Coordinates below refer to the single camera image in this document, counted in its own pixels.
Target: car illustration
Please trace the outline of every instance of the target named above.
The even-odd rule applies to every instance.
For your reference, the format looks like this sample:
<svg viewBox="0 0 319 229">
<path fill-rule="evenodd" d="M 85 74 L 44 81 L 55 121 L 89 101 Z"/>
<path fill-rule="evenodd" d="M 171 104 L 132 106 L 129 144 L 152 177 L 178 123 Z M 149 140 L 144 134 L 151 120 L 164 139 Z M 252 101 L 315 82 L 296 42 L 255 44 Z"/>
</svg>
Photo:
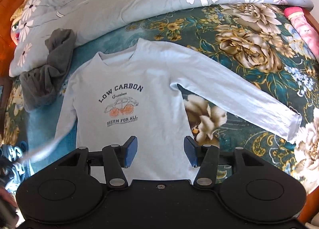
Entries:
<svg viewBox="0 0 319 229">
<path fill-rule="evenodd" d="M 111 117 L 117 117 L 120 113 L 130 115 L 136 106 L 138 102 L 132 97 L 119 98 L 114 104 L 108 105 L 104 113 L 110 113 Z"/>
</svg>

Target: shirt sleeve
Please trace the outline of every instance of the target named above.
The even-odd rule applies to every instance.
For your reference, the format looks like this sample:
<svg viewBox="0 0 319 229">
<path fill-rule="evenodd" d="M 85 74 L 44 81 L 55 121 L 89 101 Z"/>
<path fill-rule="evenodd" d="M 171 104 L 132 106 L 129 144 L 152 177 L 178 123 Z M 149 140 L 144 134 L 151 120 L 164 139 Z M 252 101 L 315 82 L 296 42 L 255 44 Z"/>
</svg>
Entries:
<svg viewBox="0 0 319 229">
<path fill-rule="evenodd" d="M 165 44 L 171 87 L 185 89 L 225 111 L 294 143 L 302 116 L 209 57 L 183 46 Z"/>
<path fill-rule="evenodd" d="M 55 131 L 55 139 L 65 137 L 73 128 L 74 123 L 77 119 L 77 113 L 74 108 L 74 76 L 72 75 L 69 79 L 66 91 L 64 94 L 62 109 L 60 112 L 60 117 Z"/>
</svg>

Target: floral bedspread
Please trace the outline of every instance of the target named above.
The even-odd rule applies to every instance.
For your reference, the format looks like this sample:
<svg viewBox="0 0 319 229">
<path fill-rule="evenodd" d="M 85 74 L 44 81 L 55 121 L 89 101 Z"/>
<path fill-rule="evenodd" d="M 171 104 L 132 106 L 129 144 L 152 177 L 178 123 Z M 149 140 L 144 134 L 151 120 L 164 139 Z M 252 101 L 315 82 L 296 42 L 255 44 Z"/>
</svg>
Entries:
<svg viewBox="0 0 319 229">
<path fill-rule="evenodd" d="M 70 74 L 97 51 L 121 51 L 138 38 L 171 41 L 199 51 L 300 113 L 302 127 L 292 145 L 180 88 L 198 144 L 219 145 L 222 151 L 245 147 L 298 179 L 308 193 L 318 186 L 319 65 L 279 7 L 212 5 L 138 21 L 77 48 Z M 32 149 L 53 137 L 67 81 L 56 102 L 28 114 L 17 79 L 6 112 L 4 143 L 27 140 Z M 76 128 L 47 160 L 34 164 L 34 170 L 73 150 L 75 133 Z M 220 167 L 218 181 L 230 175 L 231 167 Z"/>
</svg>

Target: silver screw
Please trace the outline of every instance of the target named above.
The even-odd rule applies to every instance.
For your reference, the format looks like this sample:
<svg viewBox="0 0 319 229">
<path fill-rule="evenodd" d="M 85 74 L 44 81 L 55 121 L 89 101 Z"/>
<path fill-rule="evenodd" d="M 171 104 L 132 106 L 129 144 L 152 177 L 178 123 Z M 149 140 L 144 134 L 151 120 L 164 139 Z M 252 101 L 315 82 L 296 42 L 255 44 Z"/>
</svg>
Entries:
<svg viewBox="0 0 319 229">
<path fill-rule="evenodd" d="M 112 186 L 122 186 L 125 184 L 125 181 L 121 178 L 113 178 L 109 182 Z"/>
<path fill-rule="evenodd" d="M 157 187 L 158 189 L 164 189 L 166 186 L 163 185 L 163 184 L 158 184 L 156 187 Z"/>
<path fill-rule="evenodd" d="M 201 185 L 201 186 L 209 186 L 210 184 L 212 184 L 212 180 L 207 178 L 207 177 L 201 177 L 198 180 L 196 180 L 197 184 Z"/>
</svg>

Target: wooden headboard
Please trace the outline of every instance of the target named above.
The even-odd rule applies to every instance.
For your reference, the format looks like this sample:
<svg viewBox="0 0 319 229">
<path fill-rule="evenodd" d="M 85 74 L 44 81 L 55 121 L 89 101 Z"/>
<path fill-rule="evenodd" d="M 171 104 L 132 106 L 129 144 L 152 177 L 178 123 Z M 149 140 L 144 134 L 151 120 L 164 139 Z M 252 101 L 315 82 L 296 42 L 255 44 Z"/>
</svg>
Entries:
<svg viewBox="0 0 319 229">
<path fill-rule="evenodd" d="M 15 44 L 11 39 L 10 18 L 24 0 L 0 0 L 0 76 L 7 76 L 14 56 Z"/>
</svg>

